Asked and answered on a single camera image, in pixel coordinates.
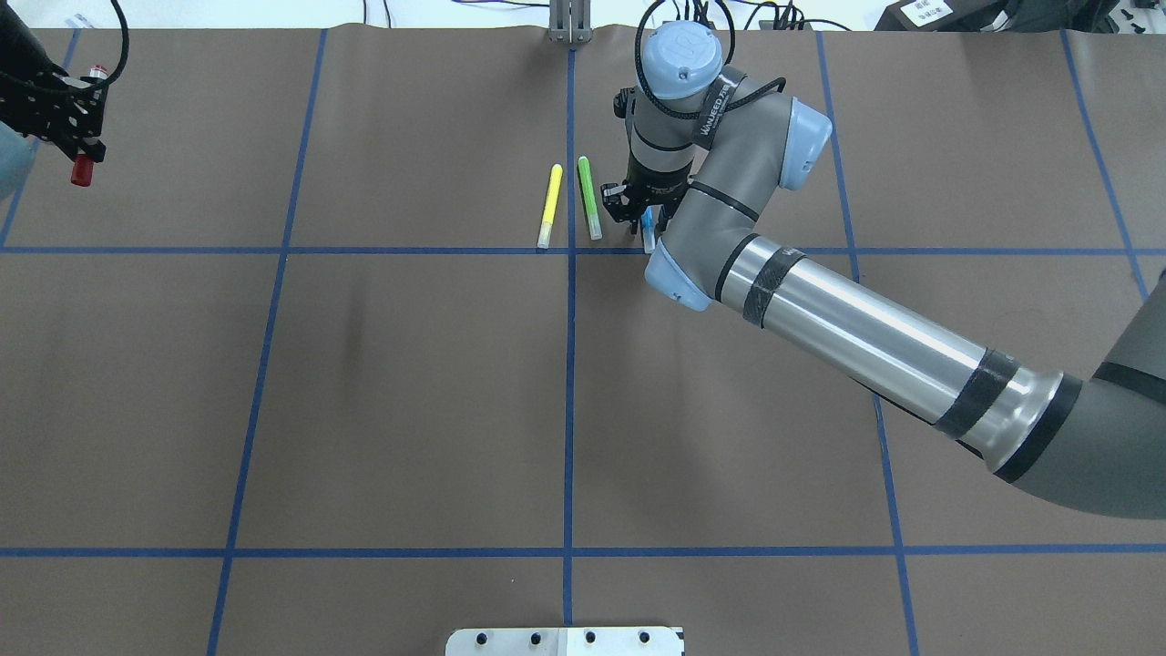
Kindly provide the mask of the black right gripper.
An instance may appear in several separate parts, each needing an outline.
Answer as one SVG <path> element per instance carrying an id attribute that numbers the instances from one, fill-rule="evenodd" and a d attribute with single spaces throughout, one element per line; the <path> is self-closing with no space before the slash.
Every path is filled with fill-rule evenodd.
<path id="1" fill-rule="evenodd" d="M 630 235 L 638 235 L 644 209 L 659 205 L 658 234 L 663 235 L 684 199 L 690 175 L 682 175 L 667 186 L 653 186 L 644 181 L 625 179 L 600 184 L 600 204 L 614 223 L 628 224 Z"/>

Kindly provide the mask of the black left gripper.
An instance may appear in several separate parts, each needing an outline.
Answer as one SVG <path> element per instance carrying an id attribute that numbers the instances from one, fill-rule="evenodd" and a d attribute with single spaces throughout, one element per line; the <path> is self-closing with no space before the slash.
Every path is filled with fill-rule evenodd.
<path id="1" fill-rule="evenodd" d="M 73 96 L 84 89 L 94 89 L 106 80 L 105 69 L 92 69 L 90 75 L 80 78 L 63 77 L 54 72 L 42 72 L 31 80 L 44 89 L 71 90 L 71 96 L 56 96 L 43 91 L 34 91 L 20 86 L 12 75 L 3 73 L 1 83 L 1 118 L 13 131 L 22 136 L 40 137 L 40 140 L 58 146 L 66 155 L 76 155 L 77 161 L 85 158 L 101 163 L 106 156 L 106 144 L 100 137 L 77 137 L 73 128 Z"/>

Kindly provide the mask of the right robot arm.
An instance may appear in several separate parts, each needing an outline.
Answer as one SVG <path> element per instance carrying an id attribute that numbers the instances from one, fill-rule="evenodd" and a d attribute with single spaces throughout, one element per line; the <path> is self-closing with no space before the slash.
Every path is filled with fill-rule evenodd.
<path id="1" fill-rule="evenodd" d="M 1107 519 L 1165 515 L 1163 283 L 1091 378 L 1032 371 L 758 235 L 777 190 L 799 190 L 833 120 L 758 84 L 710 26 L 639 28 L 637 82 L 613 99 L 628 174 L 600 188 L 614 221 L 665 211 L 645 278 L 702 312 L 717 302 L 782 336 L 965 447 L 1031 496 Z"/>

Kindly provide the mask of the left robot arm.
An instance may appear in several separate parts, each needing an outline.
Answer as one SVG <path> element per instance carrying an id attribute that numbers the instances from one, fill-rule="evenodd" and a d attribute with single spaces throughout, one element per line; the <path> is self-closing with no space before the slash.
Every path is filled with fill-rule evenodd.
<path id="1" fill-rule="evenodd" d="M 66 72 L 10 3 L 1 14 L 1 198 L 24 184 L 34 165 L 35 141 L 52 144 L 72 161 L 70 181 L 87 188 L 106 156 L 100 140 L 108 87 L 124 70 L 96 64 L 87 75 Z"/>

